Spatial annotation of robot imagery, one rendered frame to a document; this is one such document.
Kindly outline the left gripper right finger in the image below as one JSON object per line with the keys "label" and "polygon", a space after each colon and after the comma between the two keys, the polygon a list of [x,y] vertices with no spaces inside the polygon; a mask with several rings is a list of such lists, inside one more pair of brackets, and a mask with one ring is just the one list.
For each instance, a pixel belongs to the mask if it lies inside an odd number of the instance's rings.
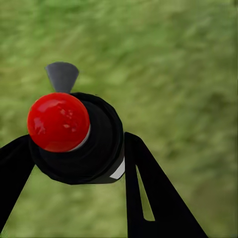
{"label": "left gripper right finger", "polygon": [[[141,138],[124,133],[128,238],[208,238]],[[138,167],[155,221],[143,216]]]}

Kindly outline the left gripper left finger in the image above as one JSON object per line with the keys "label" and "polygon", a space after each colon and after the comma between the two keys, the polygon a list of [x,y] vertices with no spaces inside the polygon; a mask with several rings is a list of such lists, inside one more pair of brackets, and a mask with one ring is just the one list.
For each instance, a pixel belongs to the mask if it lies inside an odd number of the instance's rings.
{"label": "left gripper left finger", "polygon": [[0,233],[34,165],[29,135],[21,136],[0,149]]}

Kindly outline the pesticide atomizer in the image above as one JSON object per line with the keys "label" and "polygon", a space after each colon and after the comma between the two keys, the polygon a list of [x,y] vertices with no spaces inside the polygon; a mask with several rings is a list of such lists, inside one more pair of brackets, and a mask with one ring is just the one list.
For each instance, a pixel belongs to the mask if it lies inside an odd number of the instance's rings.
{"label": "pesticide atomizer", "polygon": [[72,63],[49,64],[55,93],[38,99],[28,112],[29,149],[38,168],[69,185],[117,182],[125,173],[124,129],[104,99],[72,93],[79,69]]}

